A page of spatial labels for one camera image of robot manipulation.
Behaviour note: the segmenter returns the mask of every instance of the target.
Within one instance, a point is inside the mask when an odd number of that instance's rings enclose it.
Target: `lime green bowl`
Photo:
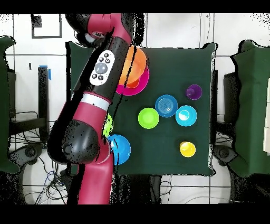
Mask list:
[[[102,134],[105,135],[105,137],[108,137],[112,132],[112,129],[113,129],[113,120],[112,117],[109,114],[107,114]]]
[[[158,125],[158,112],[153,108],[147,107],[139,113],[138,121],[143,128],[152,129]]]

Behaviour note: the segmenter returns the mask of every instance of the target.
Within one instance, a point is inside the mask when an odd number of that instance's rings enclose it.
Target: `gray button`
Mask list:
[[[97,74],[104,74],[108,70],[108,67],[104,63],[97,63],[95,65],[95,71]]]

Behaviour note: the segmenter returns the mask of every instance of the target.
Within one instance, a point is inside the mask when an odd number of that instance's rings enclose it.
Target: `green table cover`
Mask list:
[[[70,42],[71,89],[81,74],[92,49],[81,48]],[[204,49],[147,48],[142,49],[149,59],[150,78],[146,88],[135,96],[124,96],[114,119],[112,134],[123,135],[131,145],[129,159],[119,165],[119,174],[191,174],[213,175],[209,167],[209,122],[211,57],[216,49],[214,43]],[[190,100],[186,89],[198,84],[202,97]],[[175,116],[160,117],[153,129],[144,129],[138,123],[138,114],[145,107],[155,108],[161,95],[173,95],[182,105],[193,106],[197,121],[190,127],[177,124]],[[109,114],[113,116],[120,100],[115,94]],[[196,146],[191,158],[180,154],[179,144],[190,141]]]
[[[244,41],[233,59],[242,87],[235,125],[235,150],[239,156],[229,165],[243,178],[254,173],[270,174],[270,156],[263,151],[270,48]]]
[[[0,134],[0,171],[14,174],[20,171],[19,166],[7,158],[9,139],[9,91],[7,79],[7,61],[5,51],[13,46],[14,40],[8,36],[0,37],[0,96],[1,96],[1,134]]]

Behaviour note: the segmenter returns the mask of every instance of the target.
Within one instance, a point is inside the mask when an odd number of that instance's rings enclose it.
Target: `blue bowl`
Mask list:
[[[117,165],[118,156],[118,165],[127,161],[131,152],[129,141],[122,135],[110,135],[108,136],[108,141],[111,144],[111,150],[113,151],[114,164]]]
[[[155,109],[161,117],[172,117],[178,108],[176,99],[171,95],[159,97],[155,104]]]
[[[197,120],[197,112],[191,106],[181,106],[175,114],[176,121],[183,127],[193,125]]]

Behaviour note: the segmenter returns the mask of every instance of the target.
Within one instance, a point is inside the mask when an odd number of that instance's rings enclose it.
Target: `yellow cup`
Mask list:
[[[192,157],[194,156],[196,152],[196,147],[193,143],[191,142],[181,142],[180,143],[180,153],[184,157]]]

